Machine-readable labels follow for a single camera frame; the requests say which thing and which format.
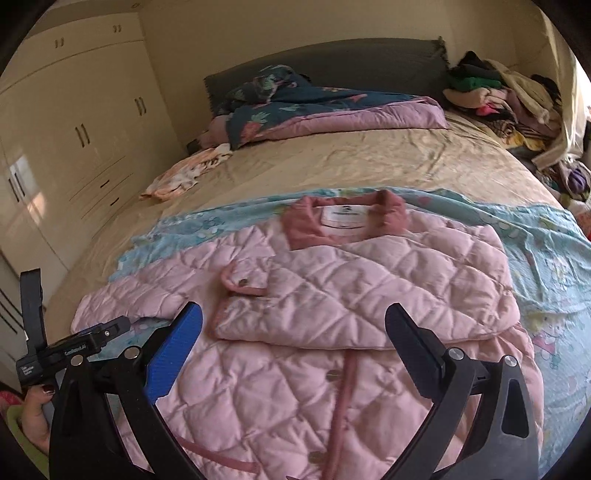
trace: drawer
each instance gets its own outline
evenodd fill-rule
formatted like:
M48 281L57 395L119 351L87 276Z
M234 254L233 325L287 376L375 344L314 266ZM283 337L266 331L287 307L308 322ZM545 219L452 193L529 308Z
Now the drawer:
M111 220L133 197L138 194L139 188L131 173L123 179L105 197L93 205L84 215L82 222L85 230L94 236L104 225Z
M135 13L84 18L42 31L18 47L0 77L0 92L37 70L78 53L143 38Z
M106 170L99 173L77 192L71 192L70 204L81 215L87 214L94 205L106 197L112 190L133 173L132 163L127 157L122 157Z

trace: pink cloth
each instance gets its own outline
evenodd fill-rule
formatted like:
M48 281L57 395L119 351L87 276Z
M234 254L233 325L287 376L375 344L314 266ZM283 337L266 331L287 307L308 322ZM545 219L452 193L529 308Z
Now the pink cloth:
M372 202L373 228L360 242L337 241L316 215ZM238 471L255 480L381 478L431 407L388 343L384 313L395 301L473 358L515 356L541 441L542 377L500 239L490 226L402 207L390 192L302 199L283 222L178 252L86 296L72 329L119 315L173 317L189 300L202 306L204 332L157 407L211 480ZM441 467L457 457L477 405L472 397ZM145 468L129 425L118 424Z
M476 110L476 114L478 116L487 116L491 115L492 113L499 113L494 103L487 103L485 106L481 106L478 110Z
M141 198L154 197L163 202L175 199L196 185L198 177L213 170L230 155L232 151L229 144L195 153L156 177Z
M207 132L199 137L200 145L212 147L227 142L227 116L214 118ZM365 110L325 112L291 118L276 127L263 130L251 141L284 140L305 135L381 130L396 128L447 128L445 113L429 97L417 97Z

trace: clothing label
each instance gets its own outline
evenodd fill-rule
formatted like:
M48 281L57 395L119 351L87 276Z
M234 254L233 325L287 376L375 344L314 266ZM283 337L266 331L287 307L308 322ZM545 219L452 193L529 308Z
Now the clothing label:
M321 223L332 228L361 228L367 225L369 205L330 205L322 208Z

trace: curtain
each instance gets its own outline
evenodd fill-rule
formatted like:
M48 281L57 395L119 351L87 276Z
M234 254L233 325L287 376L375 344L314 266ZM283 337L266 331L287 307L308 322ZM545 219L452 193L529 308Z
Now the curtain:
M563 104L563 128L551 147L533 159L538 168L554 165L562 159L577 160L583 156L583 136L587 123L586 105L579 85L577 61L562 35L544 18L545 33L554 57L553 69Z

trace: snap button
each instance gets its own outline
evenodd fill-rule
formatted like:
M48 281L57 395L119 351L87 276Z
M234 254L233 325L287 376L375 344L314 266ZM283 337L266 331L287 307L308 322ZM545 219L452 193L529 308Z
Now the snap button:
M315 465L324 462L324 453L323 452L310 452L308 454L308 461Z
M334 382L334 381L339 380L342 375L343 374L340 370L328 370L326 372L326 379L329 382Z

